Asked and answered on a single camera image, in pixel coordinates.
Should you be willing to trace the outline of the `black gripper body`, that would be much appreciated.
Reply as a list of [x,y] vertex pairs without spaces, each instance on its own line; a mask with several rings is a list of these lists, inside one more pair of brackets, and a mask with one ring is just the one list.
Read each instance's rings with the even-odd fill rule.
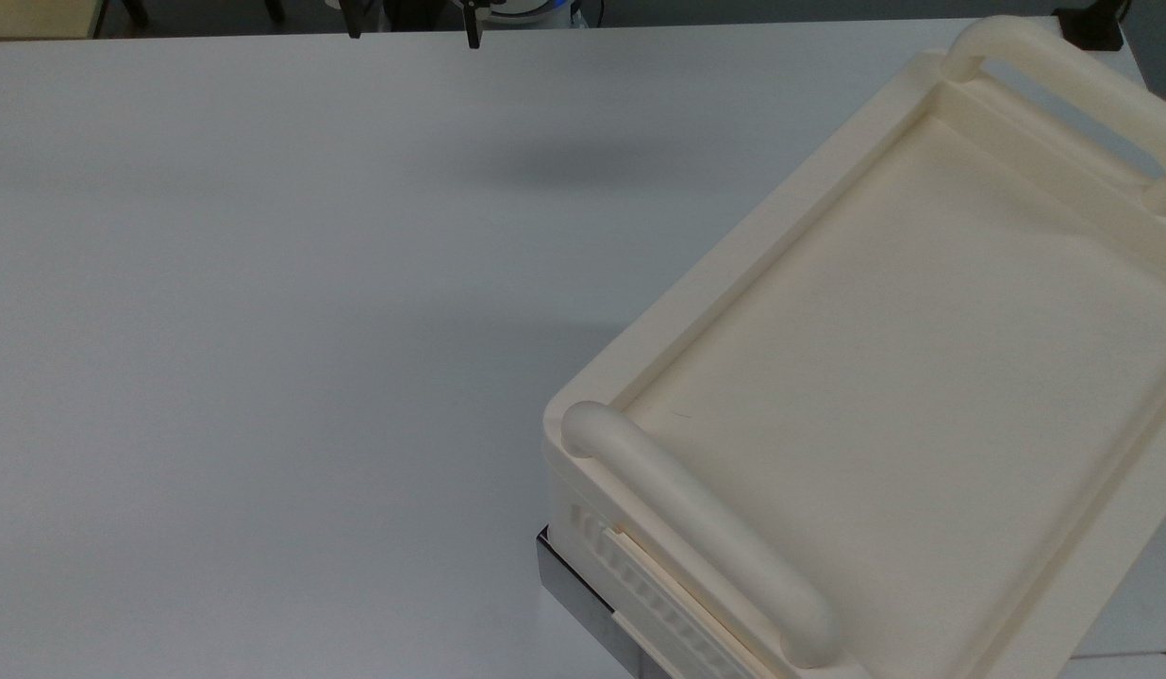
[[379,8],[381,16],[441,16],[448,6],[489,10],[493,5],[493,1],[364,1],[364,13]]

